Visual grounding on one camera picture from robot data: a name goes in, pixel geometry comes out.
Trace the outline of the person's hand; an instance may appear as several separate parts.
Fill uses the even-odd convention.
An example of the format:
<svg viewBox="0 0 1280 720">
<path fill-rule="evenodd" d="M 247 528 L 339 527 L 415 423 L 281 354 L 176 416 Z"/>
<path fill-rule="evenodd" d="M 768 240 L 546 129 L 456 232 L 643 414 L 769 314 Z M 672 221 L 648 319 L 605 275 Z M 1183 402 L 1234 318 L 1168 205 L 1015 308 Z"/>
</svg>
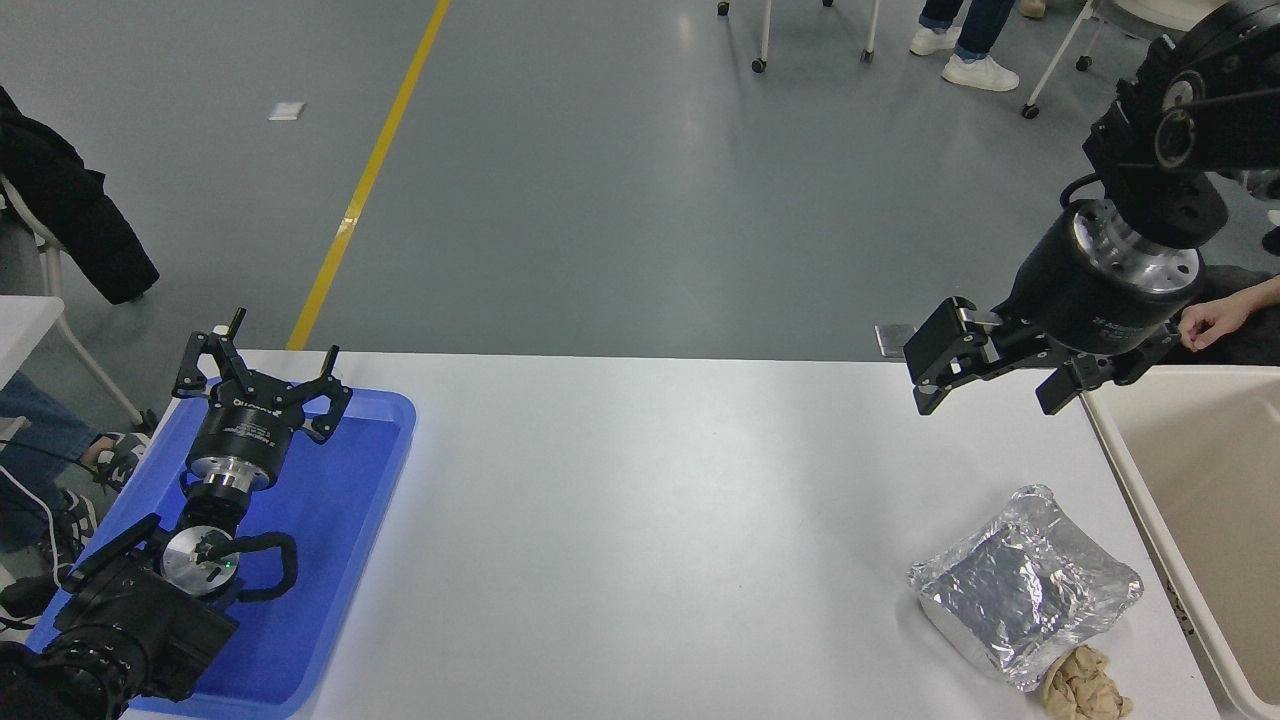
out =
<svg viewBox="0 0 1280 720">
<path fill-rule="evenodd" d="M 1178 332 L 1181 346 L 1199 352 L 1226 334 L 1239 331 L 1254 311 L 1254 301 L 1244 292 L 1225 299 L 1192 304 L 1180 315 Z"/>
</svg>

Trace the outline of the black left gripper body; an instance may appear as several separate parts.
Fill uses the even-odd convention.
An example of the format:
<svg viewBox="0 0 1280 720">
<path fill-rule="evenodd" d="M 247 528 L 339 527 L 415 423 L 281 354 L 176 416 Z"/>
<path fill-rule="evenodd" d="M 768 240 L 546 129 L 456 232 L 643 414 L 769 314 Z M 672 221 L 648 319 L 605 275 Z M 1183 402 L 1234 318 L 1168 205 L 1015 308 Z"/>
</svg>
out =
<svg viewBox="0 0 1280 720">
<path fill-rule="evenodd" d="M 205 469 L 215 461 L 237 459 L 259 469 L 283 466 L 292 434 L 301 423 L 298 405 L 285 406 L 289 384 L 256 374 L 246 395 L 234 380 L 216 383 L 209 397 L 209 411 L 193 442 L 193 468 Z"/>
</svg>

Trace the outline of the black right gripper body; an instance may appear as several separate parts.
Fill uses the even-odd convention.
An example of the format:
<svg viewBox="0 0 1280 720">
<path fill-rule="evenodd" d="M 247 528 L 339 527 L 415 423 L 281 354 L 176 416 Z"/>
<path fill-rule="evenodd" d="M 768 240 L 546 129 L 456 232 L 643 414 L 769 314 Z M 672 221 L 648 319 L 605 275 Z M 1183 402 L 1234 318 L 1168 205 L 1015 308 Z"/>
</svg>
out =
<svg viewBox="0 0 1280 720">
<path fill-rule="evenodd" d="M 1071 205 L 1019 268 L 1000 305 L 1078 352 L 1137 348 L 1201 288 L 1202 259 L 1144 237 L 1114 205 Z"/>
</svg>

